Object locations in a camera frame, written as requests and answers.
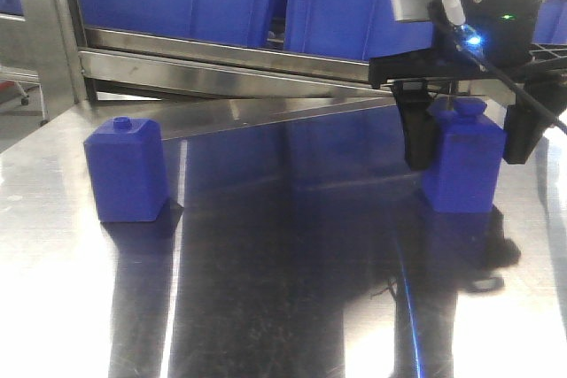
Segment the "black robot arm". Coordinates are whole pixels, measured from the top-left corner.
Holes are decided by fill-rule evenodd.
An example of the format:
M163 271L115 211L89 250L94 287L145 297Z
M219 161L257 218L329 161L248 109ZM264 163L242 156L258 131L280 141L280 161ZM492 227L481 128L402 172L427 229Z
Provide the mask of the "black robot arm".
M432 81L496 79L516 96L504 121L504 160L523 164L544 132L565 129L566 59L532 50L542 0L392 0L398 21L430 21L431 47L371 58L369 83L389 83L400 112L405 161L414 171L434 158L440 126L429 108Z

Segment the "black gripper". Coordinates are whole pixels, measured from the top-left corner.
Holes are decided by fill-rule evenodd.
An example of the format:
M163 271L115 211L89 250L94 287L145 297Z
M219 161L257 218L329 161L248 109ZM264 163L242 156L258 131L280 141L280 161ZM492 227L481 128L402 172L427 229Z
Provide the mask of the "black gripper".
M566 70L566 45L537 44L530 48L530 60L520 66L500 67L514 81L546 72ZM369 84L378 89L388 81L428 80L465 81L493 78L478 64L461 57L445 60L433 48L413 50L369 60ZM430 167L435 154L439 125L429 112L433 104L426 83L394 83L396 102L404 135L405 161L413 171ZM503 159L508 164L524 164L531 156L551 122L528 107L514 104L507 108L504 131L507 139Z

